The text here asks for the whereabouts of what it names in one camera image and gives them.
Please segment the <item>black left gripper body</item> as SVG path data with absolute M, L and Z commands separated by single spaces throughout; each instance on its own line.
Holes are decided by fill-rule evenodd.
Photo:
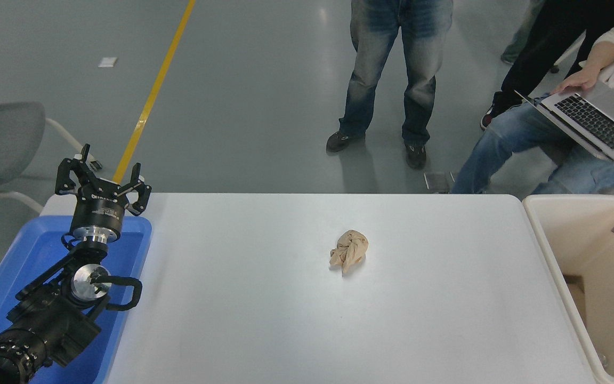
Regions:
M 81 185 L 71 231 L 88 227 L 121 231 L 128 200 L 126 195 L 119 195 L 119 188 L 118 184 L 107 180 Z

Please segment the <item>person's hand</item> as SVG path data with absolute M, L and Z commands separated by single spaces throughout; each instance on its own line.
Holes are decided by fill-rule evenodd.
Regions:
M 583 68 L 581 71 L 577 73 L 573 73 L 572 75 L 565 78 L 565 80 L 561 81 L 551 92 L 550 95 L 561 93 L 568 88 L 582 88 L 583 90 L 589 90 L 594 87 L 597 79 L 599 78 L 600 69 L 599 68 Z

